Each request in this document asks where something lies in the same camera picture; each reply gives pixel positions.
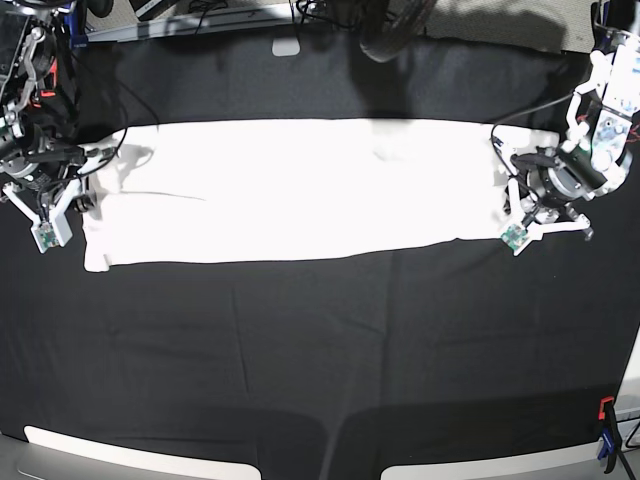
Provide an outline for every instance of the white cloth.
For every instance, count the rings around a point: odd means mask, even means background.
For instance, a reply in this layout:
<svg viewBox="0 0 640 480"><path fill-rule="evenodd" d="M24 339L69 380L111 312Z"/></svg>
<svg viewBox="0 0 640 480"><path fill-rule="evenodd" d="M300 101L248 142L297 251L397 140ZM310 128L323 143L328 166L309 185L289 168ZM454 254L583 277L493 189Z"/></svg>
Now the white cloth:
<svg viewBox="0 0 640 480"><path fill-rule="evenodd" d="M323 259L497 238L507 178L489 129L367 119L130 128L120 158L91 180L99 208L84 215L85 268ZM558 142L498 132L521 152Z"/></svg>

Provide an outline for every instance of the black cable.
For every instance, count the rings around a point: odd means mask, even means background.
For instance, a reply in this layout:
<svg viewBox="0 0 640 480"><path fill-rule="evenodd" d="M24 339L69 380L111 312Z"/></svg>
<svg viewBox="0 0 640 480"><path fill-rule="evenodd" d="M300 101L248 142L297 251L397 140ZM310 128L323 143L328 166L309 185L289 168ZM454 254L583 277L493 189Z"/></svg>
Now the black cable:
<svg viewBox="0 0 640 480"><path fill-rule="evenodd" d="M560 97L560 98L558 98L556 100L553 100L551 102L544 103L542 105L538 105L538 106L535 106L535 107L526 108L524 110L520 110L518 112L512 113L510 115L507 115L507 116L499 119L497 122L495 122L493 124L493 127L491 128L491 137L490 137L491 145L493 146L493 150L494 150L494 152L496 152L496 155L498 156L498 159L502 162L504 167L507 169L507 172L509 174L509 178L515 178L518 181L518 183L520 184L520 186L522 186L522 188L524 188L529 193L534 195L536 199L539 198L538 194L527 184L527 182L520 175L518 175L517 169L516 169L516 173L513 172L511 166L509 166L509 164L506 162L506 160L502 157L502 154L500 153L500 150L498 148L499 146L502 145L502 141L498 137L496 137L496 135L495 135L496 128L498 128L501 125L504 125L507 122L510 122L511 120L513 120L515 118L523 117L525 115L530 115L532 113L539 112L540 110L544 110L545 108L550 108L550 107L553 107L554 105L558 105L559 103L566 102L571 97L573 97L573 91L571 91L571 93L568 93L567 95L564 95L563 97Z"/></svg>
<svg viewBox="0 0 640 480"><path fill-rule="evenodd" d="M350 23L360 27L362 23L362 18L365 11L365 6L368 0L353 0L351 4L351 9L349 11L349 20Z"/></svg>
<svg viewBox="0 0 640 480"><path fill-rule="evenodd" d="M631 465L629 465L629 461L627 460L627 457L622 452L622 450L618 452L618 456L620 457L620 461L622 462L622 466L624 467L624 470L627 472L629 480L636 480L636 476L633 473L633 470L631 469Z"/></svg>
<svg viewBox="0 0 640 480"><path fill-rule="evenodd" d="M48 182L47 184L43 185L42 188L40 190L38 190L38 193L36 195L36 201L37 201L37 204L38 204L38 214L40 215L40 218L42 220L44 220L44 221L48 221L49 219L48 219L48 209L43 208L42 196L46 192L50 191L52 189L52 187L57 187L58 185L63 185L64 186L64 185L68 184L69 182L71 182L72 180L79 180L79 179L82 179L82 178L86 178L86 177L88 177L90 175L93 175L94 173L98 172L99 170L105 168L118 155L118 153L120 152L120 148L124 144L124 141L125 141L125 139L127 137L127 133L129 131L129 115L128 115L127 109L126 109L124 103L120 100L120 97L118 95L118 91L116 90L114 83L111 83L111 82L108 82L107 80L105 80L105 78L104 78L105 76L111 77L111 79L115 83L117 83L121 88L123 88L131 96L133 96L136 99L136 101L138 101L138 103L140 103L140 105L142 105L142 107L144 107L151 114L153 119L156 121L156 124L158 124L158 125L160 124L160 118L158 117L156 112L153 111L153 109L146 102L144 102L138 95L136 95L135 92L133 92L121 80L119 80L118 78L116 78L113 75L99 75L96 72L94 72L88 65L86 65L84 62L82 62L72 51L69 51L69 54L76 61L76 63L78 63L80 66L82 66L87 72L89 72L96 80L98 80L98 82L101 82L101 83L103 83L104 85L106 85L108 87L109 91L113 95L115 103L118 104L118 106L120 107L120 110L122 111L122 116L123 116L125 128L124 128L124 133L122 135L122 138L118 142L118 145L116 146L116 148L113 150L113 153L111 155L109 155L96 168L94 168L92 170L89 170L88 172L72 175L71 177L52 180L52 181Z"/></svg>
<svg viewBox="0 0 640 480"><path fill-rule="evenodd" d="M296 11L293 8L293 1L289 0L289 8L291 9L291 24L293 25L293 27L295 28L296 26Z"/></svg>
<svg viewBox="0 0 640 480"><path fill-rule="evenodd" d="M636 450L640 448L640 444L633 445L631 443L631 439L636 435L636 433L638 433L639 428L640 428L640 420L638 420L638 423L636 423L636 426L633 427L633 430L631 430L631 433L627 437L627 440L624 442L624 446L627 447L629 450Z"/></svg>
<svg viewBox="0 0 640 480"><path fill-rule="evenodd" d="M200 21L198 22L198 26L194 30L193 35L197 35L200 31L202 21L204 20L204 17L207 16L207 13L227 7L229 7L227 0L191 0L189 2L189 9L187 10L188 13L202 12L202 15L200 15Z"/></svg>
<svg viewBox="0 0 640 480"><path fill-rule="evenodd" d="M308 9L311 5L316 5L319 3L322 3L322 2L320 2L319 0L296 0L296 10L298 10L298 12L300 12L300 15L302 15L302 22L304 22L306 18L313 18L314 20L320 20L322 22L333 25L334 27L342 28L344 30L354 30L358 26L358 23L356 21L352 21L349 24L344 24L339 22L338 20L334 20L333 18L322 17L320 15L315 15L313 13L308 12Z"/></svg>

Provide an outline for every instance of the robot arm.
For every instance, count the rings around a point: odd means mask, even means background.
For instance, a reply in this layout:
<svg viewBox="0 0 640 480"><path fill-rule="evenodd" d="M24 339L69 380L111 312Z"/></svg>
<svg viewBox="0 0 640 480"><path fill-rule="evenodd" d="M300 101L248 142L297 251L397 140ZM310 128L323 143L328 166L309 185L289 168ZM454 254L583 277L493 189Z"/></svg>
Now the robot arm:
<svg viewBox="0 0 640 480"><path fill-rule="evenodd" d="M632 117L640 110L640 37L596 27L602 38L590 55L591 75L573 91L566 115L569 128L559 148L516 156L508 145L492 138L510 167L511 213L501 238L514 255L545 233L579 230L590 240L591 223L574 210L573 202L617 190L629 173L633 158L625 144ZM579 115L587 95L591 98L588 110Z"/></svg>
<svg viewBox="0 0 640 480"><path fill-rule="evenodd" d="M74 142L77 92L60 18L69 8L0 12L8 40L0 45L0 173L9 178L2 200L32 222L42 253L69 241L67 210L93 208L88 176L116 153Z"/></svg>

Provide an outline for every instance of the black table surface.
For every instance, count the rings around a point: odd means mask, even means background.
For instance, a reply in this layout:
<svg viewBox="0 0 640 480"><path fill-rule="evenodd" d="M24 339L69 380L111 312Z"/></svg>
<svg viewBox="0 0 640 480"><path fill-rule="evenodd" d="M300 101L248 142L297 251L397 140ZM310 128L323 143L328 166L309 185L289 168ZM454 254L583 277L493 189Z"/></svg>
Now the black table surface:
<svg viewBox="0 0 640 480"><path fill-rule="evenodd" d="M419 40L377 65L357 38L311 30L301 32L300 55L276 58L271 42L285 33L97 45L82 61L107 82L116 75L163 123L486 122L565 94L588 63ZM79 75L85 140L123 126L114 93L133 124L152 123L122 87ZM561 131L564 109L523 125ZM316 141L324 140L309 132L309 148ZM71 216L71 243L41 256L29 222L5 205L0 430L24 438L33 425L250 463L269 480L373 479L391 465L595 441L600 399L616 394L640 319L639 186L633 169L619 191L580 207L592 242L554 234L517 259L497 240L453 241L335 260L102 274L83 269L79 218Z"/></svg>

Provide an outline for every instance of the floor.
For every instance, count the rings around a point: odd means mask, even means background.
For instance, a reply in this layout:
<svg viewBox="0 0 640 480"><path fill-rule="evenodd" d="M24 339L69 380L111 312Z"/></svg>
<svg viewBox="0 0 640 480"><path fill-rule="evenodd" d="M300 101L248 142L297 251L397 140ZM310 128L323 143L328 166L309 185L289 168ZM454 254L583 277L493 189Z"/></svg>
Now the floor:
<svg viewBox="0 0 640 480"><path fill-rule="evenodd" d="M399 11L408 0L392 0ZM190 0L180 0L160 18L187 13ZM286 3L282 0L229 0L229 7ZM589 52L593 46L590 5L593 0L439 0L429 24L434 38L456 37L504 43L545 51ZM138 23L129 0L115 0L111 15L90 24L105 30Z"/></svg>

